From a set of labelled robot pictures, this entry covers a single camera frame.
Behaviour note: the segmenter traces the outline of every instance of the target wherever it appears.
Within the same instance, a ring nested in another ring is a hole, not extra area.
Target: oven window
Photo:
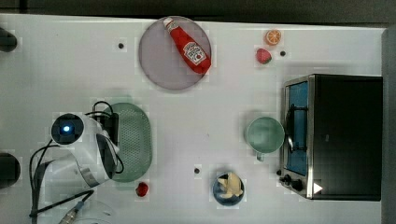
[[[308,83],[302,82],[290,86],[289,108],[308,106]],[[287,150],[286,168],[294,173],[306,175],[306,125],[307,116],[304,110],[294,110],[292,150]]]

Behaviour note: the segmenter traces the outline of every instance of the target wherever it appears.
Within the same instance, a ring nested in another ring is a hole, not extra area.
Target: small red object
[[[169,35],[174,40],[177,50],[184,62],[197,74],[204,75],[212,64],[201,46],[189,36],[172,18],[163,21]]]
[[[271,53],[266,49],[258,49],[256,52],[256,59],[262,64],[269,63],[272,60]]]
[[[145,182],[140,182],[136,188],[136,194],[139,197],[144,197],[149,191],[149,186]]]

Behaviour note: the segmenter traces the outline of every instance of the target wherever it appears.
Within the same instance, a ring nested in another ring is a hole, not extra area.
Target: oven knob
[[[291,181],[291,187],[297,191],[301,191],[303,189],[303,182],[301,180],[293,180]]]
[[[289,175],[285,175],[283,177],[280,177],[279,181],[285,183],[285,185],[288,186],[290,185],[291,177]]]

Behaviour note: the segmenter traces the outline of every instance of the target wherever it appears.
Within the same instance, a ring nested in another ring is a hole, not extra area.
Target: ketchup bottle
[[[200,75],[204,75],[212,62],[210,57],[204,52],[201,46],[192,39],[177,23],[168,17],[163,21],[163,25],[168,30],[174,40],[177,50],[184,62]]]

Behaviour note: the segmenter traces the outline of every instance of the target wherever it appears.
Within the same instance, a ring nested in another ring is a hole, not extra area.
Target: ketchup label
[[[168,32],[171,33],[171,31],[175,30],[178,25],[174,21],[171,21],[166,25],[166,27],[168,28]]]
[[[204,51],[195,42],[189,42],[183,49],[184,56],[186,56],[195,65],[198,65],[198,63],[206,58]]]

